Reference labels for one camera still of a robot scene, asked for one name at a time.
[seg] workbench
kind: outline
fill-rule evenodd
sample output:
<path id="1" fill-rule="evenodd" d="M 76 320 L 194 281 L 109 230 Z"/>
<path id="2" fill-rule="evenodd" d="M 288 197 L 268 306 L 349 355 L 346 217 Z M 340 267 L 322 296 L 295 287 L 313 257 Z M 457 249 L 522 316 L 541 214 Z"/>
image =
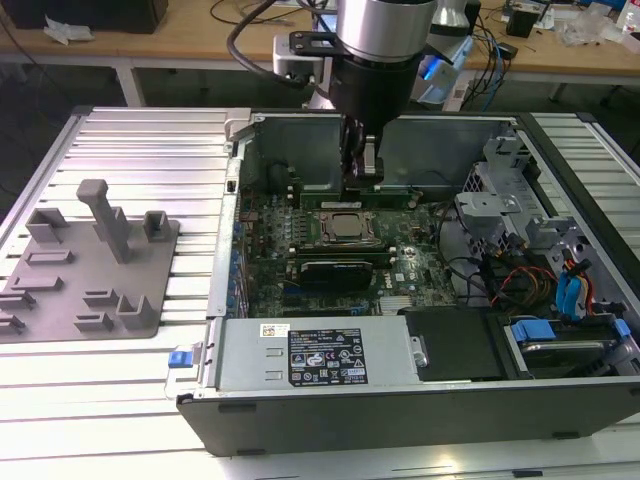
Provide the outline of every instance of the workbench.
<path id="1" fill-rule="evenodd" d="M 502 3 L 501 0 L 485 0 L 480 13 L 483 20 L 489 16 L 484 20 L 485 25 L 493 31 L 498 41 L 519 48 L 506 76 L 508 80 L 640 85 L 640 55 L 628 52 L 622 45 L 603 42 L 599 46 L 565 47 L 554 32 L 537 34 L 535 29 L 528 39 L 504 36 L 506 25 L 496 20 L 499 12 L 491 11 Z M 136 69 L 196 69 L 200 72 L 242 69 L 226 48 L 226 39 L 233 27 L 209 15 L 212 4 L 213 0 L 169 0 L 167 15 L 153 35 L 95 32 L 95 41 L 64 46 L 40 30 L 12 31 L 18 42 L 44 65 L 114 68 L 127 105 L 139 107 L 145 102 Z M 286 7 L 273 8 L 271 11 L 284 12 Z M 230 4 L 223 3 L 216 9 L 216 14 L 228 19 L 239 18 Z M 294 25 L 248 27 L 238 41 L 240 50 L 259 65 L 270 69 L 273 36 L 311 27 L 310 15 L 306 12 L 296 12 L 286 18 Z M 4 32 L 0 32 L 0 62 L 28 63 Z M 445 106 L 447 110 L 460 109 L 461 95 L 464 96 L 469 82 L 481 75 L 486 62 L 486 52 L 476 48 Z"/>
<path id="2" fill-rule="evenodd" d="M 233 26 L 210 16 L 213 3 L 214 0 L 169 0 L 164 19 L 151 35 L 98 31 L 93 32 L 95 40 L 91 42 L 72 42 L 65 46 L 42 30 L 12 28 L 11 31 L 18 43 L 42 65 L 115 69 L 127 105 L 140 107 L 145 105 L 145 99 L 136 69 L 194 69 L 202 73 L 206 70 L 243 70 L 227 51 L 227 37 Z M 295 9 L 274 7 L 268 13 L 273 16 L 291 10 Z M 233 21 L 241 19 L 230 2 L 221 4 L 215 13 Z M 293 25 L 249 26 L 238 39 L 238 47 L 260 66 L 271 70 L 274 35 L 311 29 L 311 16 L 306 12 L 295 12 L 284 19 Z M 10 23 L 10 19 L 5 15 L 7 22 Z M 0 62 L 29 63 L 1 28 Z"/>
<path id="3" fill-rule="evenodd" d="M 557 100 L 566 84 L 640 85 L 640 55 L 624 46 L 604 40 L 598 45 L 567 47 L 555 31 L 534 28 L 529 38 L 508 36 L 507 24 L 500 21 L 498 10 L 504 0 L 483 0 L 480 16 L 498 43 L 518 48 L 506 80 L 556 84 L 550 98 Z M 487 65 L 486 49 L 476 46 L 456 81 L 445 109 L 460 110 L 469 83 L 482 75 Z"/>
<path id="4" fill-rule="evenodd" d="M 222 109 L 94 109 L 70 118 L 0 226 L 0 291 L 36 207 L 89 220 L 85 178 L 109 182 L 129 218 L 164 210 L 181 223 L 158 335 L 142 340 L 0 344 L 3 478 L 639 478 L 640 415 L 590 438 L 213 458 L 165 392 L 169 353 L 203 340 L 224 171 Z M 623 238 L 640 253 L 640 171 L 597 125 L 538 114 Z M 546 177 L 540 185 L 564 212 Z M 197 367 L 177 370 L 186 388 Z M 438 412 L 425 412 L 437 415 Z"/>

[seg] blue cable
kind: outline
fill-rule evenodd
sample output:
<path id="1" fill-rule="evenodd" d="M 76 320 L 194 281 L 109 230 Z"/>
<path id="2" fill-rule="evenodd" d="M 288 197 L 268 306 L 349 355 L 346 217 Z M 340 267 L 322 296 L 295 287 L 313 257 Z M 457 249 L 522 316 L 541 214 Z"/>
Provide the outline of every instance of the blue cable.
<path id="1" fill-rule="evenodd" d="M 496 65 L 498 67 L 498 78 L 496 78 L 495 82 L 493 83 L 493 90 L 489 94 L 487 101 L 482 107 L 483 112 L 487 110 L 487 108 L 493 101 L 494 97 L 496 96 L 496 93 L 498 93 L 498 87 L 500 86 L 500 81 L 502 77 L 502 55 L 500 55 L 500 48 L 498 47 L 498 44 L 493 38 L 491 38 L 490 40 L 491 40 L 491 43 L 493 43 L 494 48 L 496 49 Z"/>

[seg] sticker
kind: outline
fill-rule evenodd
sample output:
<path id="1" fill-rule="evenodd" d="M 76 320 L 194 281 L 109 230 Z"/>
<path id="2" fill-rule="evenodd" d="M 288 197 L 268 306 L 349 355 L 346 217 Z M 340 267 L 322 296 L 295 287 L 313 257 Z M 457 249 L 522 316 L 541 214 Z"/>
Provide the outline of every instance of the sticker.
<path id="1" fill-rule="evenodd" d="M 288 323 L 261 323 L 260 336 L 286 338 L 289 328 L 291 325 Z"/>
<path id="2" fill-rule="evenodd" d="M 290 330 L 288 336 L 289 383 L 294 387 L 369 383 L 359 328 Z"/>
<path id="3" fill-rule="evenodd" d="M 329 210 L 337 210 L 339 208 L 362 208 L 362 202 L 322 202 L 320 208 L 326 208 Z"/>

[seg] computer case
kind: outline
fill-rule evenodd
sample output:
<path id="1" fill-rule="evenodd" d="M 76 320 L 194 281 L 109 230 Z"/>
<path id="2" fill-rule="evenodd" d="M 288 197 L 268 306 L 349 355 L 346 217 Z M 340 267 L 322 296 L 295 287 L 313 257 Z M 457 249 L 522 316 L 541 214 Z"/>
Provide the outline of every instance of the computer case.
<path id="1" fill-rule="evenodd" d="M 168 0 L 0 0 L 17 28 L 43 28 L 45 16 L 92 30 L 153 33 Z"/>

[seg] blue light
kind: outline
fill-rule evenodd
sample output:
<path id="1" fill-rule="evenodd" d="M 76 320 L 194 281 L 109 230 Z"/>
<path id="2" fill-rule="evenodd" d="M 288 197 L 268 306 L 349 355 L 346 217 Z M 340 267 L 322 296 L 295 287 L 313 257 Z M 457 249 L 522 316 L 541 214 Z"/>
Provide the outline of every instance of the blue light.
<path id="1" fill-rule="evenodd" d="M 424 80 L 429 80 L 431 78 L 433 73 L 438 69 L 438 63 L 440 63 L 440 59 L 439 58 L 434 58 L 433 60 L 431 60 L 431 63 L 429 64 L 429 67 L 427 67 L 427 71 L 425 72 L 424 76 L 422 77 Z"/>

